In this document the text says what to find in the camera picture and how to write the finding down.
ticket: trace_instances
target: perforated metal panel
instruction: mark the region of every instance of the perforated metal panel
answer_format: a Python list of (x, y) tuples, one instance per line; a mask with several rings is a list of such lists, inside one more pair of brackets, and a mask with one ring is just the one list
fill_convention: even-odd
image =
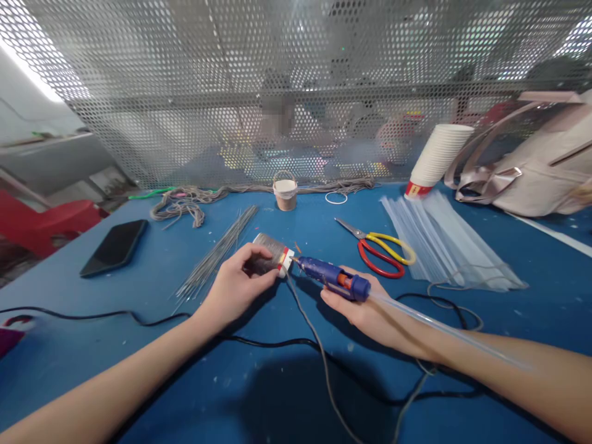
[(142, 187), (405, 179), (436, 123), (587, 89), (592, 4), (0, 0), (0, 35)]

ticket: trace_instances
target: white wall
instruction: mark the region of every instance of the white wall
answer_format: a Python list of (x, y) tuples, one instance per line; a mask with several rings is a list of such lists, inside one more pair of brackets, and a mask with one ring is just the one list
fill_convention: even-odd
[(32, 131), (72, 134), (81, 126), (66, 104), (50, 100), (0, 47), (0, 144), (30, 138)]

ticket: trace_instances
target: paper cup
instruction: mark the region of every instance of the paper cup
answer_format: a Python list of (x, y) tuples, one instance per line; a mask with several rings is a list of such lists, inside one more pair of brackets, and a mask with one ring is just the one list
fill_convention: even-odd
[(473, 133), (466, 125), (436, 125), (425, 144), (407, 185), (407, 199), (421, 199), (438, 183)]
[[(292, 179), (277, 180), (279, 173), (287, 173)], [(292, 211), (296, 208), (296, 197), (298, 193), (298, 184), (296, 177), (286, 170), (278, 171), (273, 176), (273, 194), (276, 196), (277, 206), (282, 211)]]

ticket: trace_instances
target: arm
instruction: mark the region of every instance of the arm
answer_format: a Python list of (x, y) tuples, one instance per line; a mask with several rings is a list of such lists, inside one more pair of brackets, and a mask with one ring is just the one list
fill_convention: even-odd
[[(343, 267), (382, 288), (370, 275)], [(324, 289), (323, 300), (366, 335), (413, 357), (473, 377), (573, 441), (592, 443), (592, 358), (528, 340), (467, 332), (530, 366), (522, 369), (490, 356), (373, 301), (355, 304)]]
[(143, 401), (212, 337), (237, 319), (273, 285), (278, 271), (247, 276), (242, 267), (253, 254), (247, 244), (220, 266), (202, 306), (191, 318), (129, 358), (47, 404), (0, 435), (0, 444), (108, 440)]

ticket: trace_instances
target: metal wire bundle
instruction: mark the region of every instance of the metal wire bundle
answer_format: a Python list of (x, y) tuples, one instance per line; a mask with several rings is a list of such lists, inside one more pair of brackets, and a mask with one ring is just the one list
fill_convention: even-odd
[[(363, 189), (372, 189), (376, 185), (374, 178), (345, 179), (308, 188), (298, 188), (298, 194), (328, 193), (336, 191), (343, 195), (357, 193)], [(198, 204), (211, 204), (225, 198), (232, 192), (268, 192), (273, 193), (273, 188), (267, 185), (235, 185), (223, 186), (217, 191), (204, 190), (194, 186), (181, 186), (167, 191), (162, 200), (150, 210), (150, 217), (161, 221), (176, 217), (174, 221), (165, 226), (167, 229), (177, 222), (184, 214), (193, 216), (193, 228), (198, 228), (204, 223), (205, 214)]]
[(214, 248), (207, 254), (202, 261), (197, 264), (193, 272), (183, 282), (181, 287), (175, 292), (177, 297), (177, 307), (173, 314), (190, 299), (197, 298), (199, 292), (210, 282), (214, 275), (214, 271), (220, 266), (220, 263), (225, 258), (226, 254), (233, 245), (238, 243), (239, 236), (247, 223), (258, 211), (256, 205), (251, 205), (243, 214), (226, 230), (222, 238), (216, 243)]

